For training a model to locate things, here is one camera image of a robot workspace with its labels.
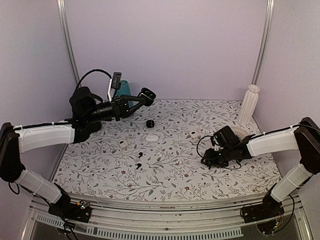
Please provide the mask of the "black gold-trim charging case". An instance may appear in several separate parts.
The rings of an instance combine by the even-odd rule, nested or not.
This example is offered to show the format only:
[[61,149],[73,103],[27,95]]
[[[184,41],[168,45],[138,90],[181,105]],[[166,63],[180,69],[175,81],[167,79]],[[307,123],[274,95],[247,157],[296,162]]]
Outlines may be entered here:
[[140,98],[145,99],[145,106],[150,107],[156,98],[156,94],[150,89],[143,87],[138,95]]

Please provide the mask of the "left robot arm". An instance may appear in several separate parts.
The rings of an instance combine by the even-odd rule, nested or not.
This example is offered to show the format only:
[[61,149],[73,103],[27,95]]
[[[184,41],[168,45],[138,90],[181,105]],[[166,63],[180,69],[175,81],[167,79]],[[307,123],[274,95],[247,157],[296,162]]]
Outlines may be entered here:
[[13,126],[6,122],[0,129],[0,177],[46,200],[48,213],[62,220],[88,223],[89,202],[72,203],[71,197],[56,183],[25,167],[20,155],[42,147],[83,143],[102,128],[103,121],[119,121],[140,107],[153,104],[156,94],[142,88],[138,96],[114,96],[109,101],[91,93],[87,86],[76,89],[69,99],[72,118],[60,122]]

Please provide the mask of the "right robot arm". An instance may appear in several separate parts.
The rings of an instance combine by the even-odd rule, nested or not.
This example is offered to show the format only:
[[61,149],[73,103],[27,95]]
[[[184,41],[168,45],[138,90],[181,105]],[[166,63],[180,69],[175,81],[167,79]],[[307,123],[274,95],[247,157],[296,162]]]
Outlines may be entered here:
[[240,139],[225,126],[210,136],[212,147],[201,156],[200,162],[208,167],[228,167],[230,161],[289,150],[298,150],[300,161],[270,190],[262,203],[243,207],[240,211],[245,223],[261,221],[284,214],[282,201],[320,172],[320,128],[310,117],[298,124],[260,135]]

